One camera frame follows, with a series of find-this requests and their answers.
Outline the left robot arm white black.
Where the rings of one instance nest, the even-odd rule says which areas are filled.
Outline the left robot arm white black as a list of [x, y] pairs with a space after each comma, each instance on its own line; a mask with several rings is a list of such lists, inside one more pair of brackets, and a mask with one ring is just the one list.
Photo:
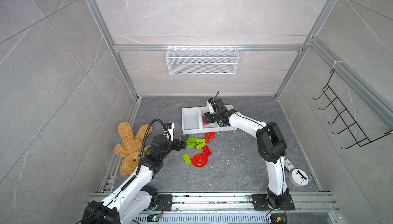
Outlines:
[[102, 201], [92, 201], [84, 211], [81, 224], [129, 224], [145, 209], [158, 204], [158, 190], [147, 184], [163, 167], [164, 158], [173, 150], [184, 150], [189, 135], [169, 139], [158, 134], [141, 160], [141, 167]]

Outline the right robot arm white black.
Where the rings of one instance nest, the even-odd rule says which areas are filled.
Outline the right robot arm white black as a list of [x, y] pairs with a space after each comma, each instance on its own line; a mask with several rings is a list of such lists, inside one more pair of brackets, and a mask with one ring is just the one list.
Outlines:
[[207, 106], [209, 112], [204, 113], [206, 123], [217, 123], [220, 127], [235, 127], [256, 138], [258, 152], [267, 165], [267, 202], [272, 209], [280, 207], [290, 194], [284, 167], [288, 146], [277, 123], [260, 122], [235, 109], [229, 110], [219, 98], [208, 99]]

